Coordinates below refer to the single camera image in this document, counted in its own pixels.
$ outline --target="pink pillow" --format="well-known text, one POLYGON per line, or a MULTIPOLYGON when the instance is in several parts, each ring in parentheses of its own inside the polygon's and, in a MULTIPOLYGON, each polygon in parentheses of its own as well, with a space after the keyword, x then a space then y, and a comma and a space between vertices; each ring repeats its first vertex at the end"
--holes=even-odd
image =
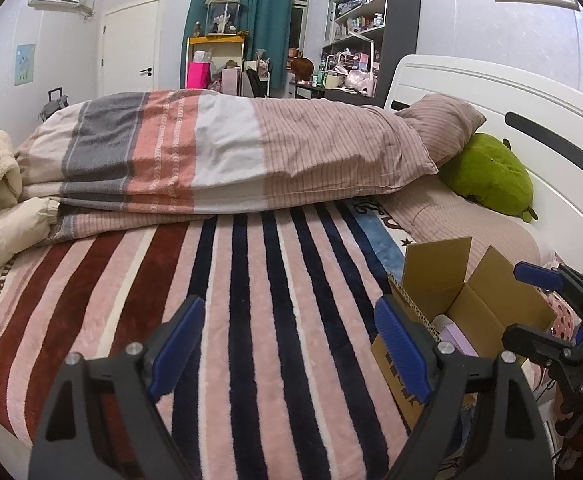
POLYGON ((512 265, 529 262, 543 266, 536 240, 510 216, 468 202, 450 190, 438 175, 423 175, 400 191, 377 200, 398 225, 417 242, 471 236, 467 277, 489 246, 512 265))
POLYGON ((443 94, 425 95, 398 115, 420 134, 438 167, 460 153, 487 120, 469 103, 443 94))

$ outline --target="duvet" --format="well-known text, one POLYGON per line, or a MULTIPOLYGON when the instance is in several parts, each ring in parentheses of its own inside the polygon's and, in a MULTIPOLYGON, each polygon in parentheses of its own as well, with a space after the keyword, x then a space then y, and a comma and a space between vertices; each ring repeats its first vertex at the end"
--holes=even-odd
POLYGON ((381 108, 191 90, 60 110, 17 161, 22 199, 82 208, 61 210, 59 239, 94 234, 103 211, 125 228, 127 214, 260 212, 386 194, 437 172, 418 132, 381 108))

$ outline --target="striped blanket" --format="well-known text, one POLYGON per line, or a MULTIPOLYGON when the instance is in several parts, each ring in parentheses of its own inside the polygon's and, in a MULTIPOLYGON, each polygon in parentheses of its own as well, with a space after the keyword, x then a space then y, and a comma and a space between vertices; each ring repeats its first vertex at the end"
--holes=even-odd
POLYGON ((17 161, 22 200, 55 197, 98 210, 61 209, 56 242, 96 234, 103 222, 124 229, 165 215, 385 194, 437 173, 416 129, 381 108, 190 90, 116 94, 60 110, 17 161))
POLYGON ((27 250, 0 270, 0 424, 30 444, 69 351, 115 354, 197 294, 202 340, 158 408, 198 476, 379 480, 407 431, 373 304, 409 243, 357 199, 27 250))

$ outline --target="white door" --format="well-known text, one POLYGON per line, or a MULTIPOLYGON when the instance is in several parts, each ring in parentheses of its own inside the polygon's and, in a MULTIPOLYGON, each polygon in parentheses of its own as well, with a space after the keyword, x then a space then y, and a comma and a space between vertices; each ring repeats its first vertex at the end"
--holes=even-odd
POLYGON ((155 0, 105 15, 102 95, 154 90, 159 6, 155 0))

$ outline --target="open cardboard box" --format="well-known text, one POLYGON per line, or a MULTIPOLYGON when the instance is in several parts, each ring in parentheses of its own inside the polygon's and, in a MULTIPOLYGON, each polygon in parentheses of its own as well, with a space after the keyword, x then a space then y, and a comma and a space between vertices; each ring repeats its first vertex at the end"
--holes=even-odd
MULTIPOLYGON (((439 314, 449 317, 480 357, 493 358, 504 350, 501 339, 511 324, 548 330, 556 319, 554 311, 534 287, 514 278, 512 264, 493 247, 488 248, 465 283, 470 249, 470 237, 407 246, 401 285, 425 317, 430 322, 439 314)), ((392 290, 401 304, 393 283, 392 290)), ((411 308, 405 312, 410 319, 419 321, 411 308)), ((423 405, 400 380, 380 336, 371 351, 413 429, 423 405)), ((472 399, 466 397, 465 403, 469 402, 472 399)))

